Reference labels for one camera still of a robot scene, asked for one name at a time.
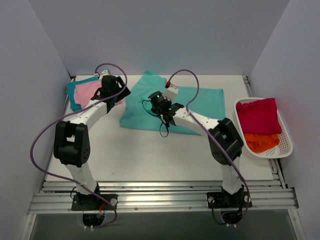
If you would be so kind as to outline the mint green t shirt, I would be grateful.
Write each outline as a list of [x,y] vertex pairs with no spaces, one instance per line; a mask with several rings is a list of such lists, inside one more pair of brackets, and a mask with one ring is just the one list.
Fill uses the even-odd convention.
[[[119,125],[122,128],[166,131],[161,120],[151,116],[151,103],[143,102],[154,92],[164,92],[166,79],[150,71],[146,71],[133,86],[126,97],[125,109]],[[200,88],[197,98],[189,105],[189,110],[200,115],[223,120],[226,117],[225,97],[223,89]]]

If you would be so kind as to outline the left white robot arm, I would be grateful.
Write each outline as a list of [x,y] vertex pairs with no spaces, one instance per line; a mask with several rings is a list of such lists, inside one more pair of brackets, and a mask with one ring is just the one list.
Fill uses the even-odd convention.
[[100,188],[94,180],[88,160],[91,146],[89,130],[97,121],[131,92],[120,76],[103,75],[86,105],[88,110],[78,113],[67,121],[60,120],[55,126],[53,155],[68,169],[76,181],[76,196],[90,210],[100,206]]

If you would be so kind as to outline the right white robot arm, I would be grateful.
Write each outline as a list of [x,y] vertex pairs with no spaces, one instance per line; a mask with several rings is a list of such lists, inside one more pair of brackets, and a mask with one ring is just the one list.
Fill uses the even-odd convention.
[[173,103],[160,91],[152,93],[148,100],[152,113],[167,128],[171,125],[184,127],[207,137],[211,155],[221,166],[223,203],[230,207],[238,203],[244,180],[239,170],[244,143],[233,122],[229,118],[218,120],[190,111],[180,103]]

